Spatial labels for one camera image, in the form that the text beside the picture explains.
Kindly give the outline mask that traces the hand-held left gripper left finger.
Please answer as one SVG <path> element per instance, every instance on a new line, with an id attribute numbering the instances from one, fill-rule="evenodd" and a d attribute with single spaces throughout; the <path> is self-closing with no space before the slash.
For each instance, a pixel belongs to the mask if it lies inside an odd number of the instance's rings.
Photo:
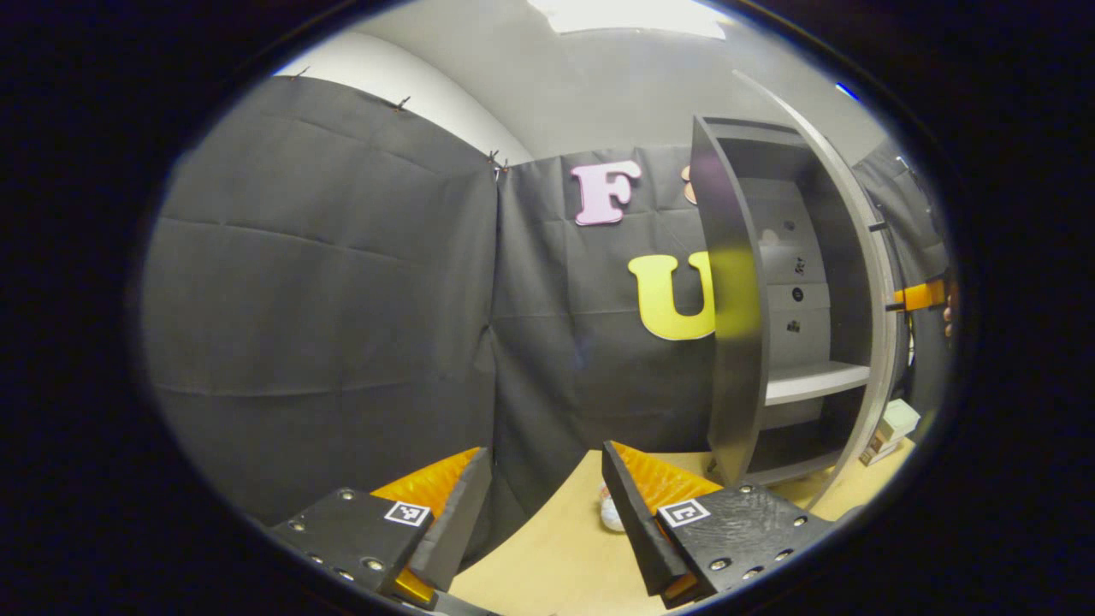
<path id="1" fill-rule="evenodd" d="M 492 481 L 485 446 L 372 490 L 341 487 L 269 533 L 341 582 L 431 609 L 465 557 Z"/>

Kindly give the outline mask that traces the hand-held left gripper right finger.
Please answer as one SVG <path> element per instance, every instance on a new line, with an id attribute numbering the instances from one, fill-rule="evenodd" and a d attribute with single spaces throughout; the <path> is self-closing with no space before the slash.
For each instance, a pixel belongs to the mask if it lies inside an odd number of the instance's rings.
<path id="1" fill-rule="evenodd" d="M 642 583 L 668 609 L 744 591 L 837 525 L 758 483 L 721 486 L 616 441 L 601 473 Z"/>

